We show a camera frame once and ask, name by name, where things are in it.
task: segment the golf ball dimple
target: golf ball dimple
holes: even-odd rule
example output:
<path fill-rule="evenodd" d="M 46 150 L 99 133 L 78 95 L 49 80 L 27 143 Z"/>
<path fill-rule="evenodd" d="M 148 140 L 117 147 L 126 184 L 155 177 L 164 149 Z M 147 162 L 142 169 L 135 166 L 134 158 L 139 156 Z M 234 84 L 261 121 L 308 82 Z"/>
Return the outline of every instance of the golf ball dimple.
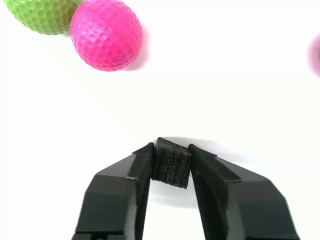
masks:
<path fill-rule="evenodd" d="M 143 41 L 137 16 L 119 0 L 84 1 L 72 17 L 70 35 L 80 57 L 102 71 L 133 63 Z"/>
<path fill-rule="evenodd" d="M 9 11 L 23 25 L 47 35 L 66 32 L 82 0 L 4 0 Z"/>

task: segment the pink golf ball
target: pink golf ball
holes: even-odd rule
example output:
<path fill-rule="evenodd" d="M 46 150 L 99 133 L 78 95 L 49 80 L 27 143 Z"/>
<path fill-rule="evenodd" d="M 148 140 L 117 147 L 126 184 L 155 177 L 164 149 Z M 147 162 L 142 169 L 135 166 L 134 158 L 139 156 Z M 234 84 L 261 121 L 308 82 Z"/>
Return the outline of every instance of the pink golf ball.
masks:
<path fill-rule="evenodd" d="M 86 0 L 70 24 L 75 50 L 90 66 L 121 70 L 138 57 L 143 33 L 134 12 L 119 0 Z"/>

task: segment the white surface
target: white surface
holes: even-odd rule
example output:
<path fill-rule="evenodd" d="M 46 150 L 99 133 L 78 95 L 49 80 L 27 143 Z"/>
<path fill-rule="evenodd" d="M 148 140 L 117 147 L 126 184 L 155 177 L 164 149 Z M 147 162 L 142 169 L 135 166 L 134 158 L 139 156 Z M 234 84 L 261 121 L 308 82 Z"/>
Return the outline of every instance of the white surface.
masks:
<path fill-rule="evenodd" d="M 146 41 L 119 72 L 91 68 L 70 38 L 32 32 L 0 3 L 4 239 L 71 239 L 93 175 L 159 136 L 206 139 L 184 144 L 270 178 L 301 239 L 317 238 L 320 3 L 126 2 Z M 204 239 L 192 185 L 150 191 L 145 240 Z"/>

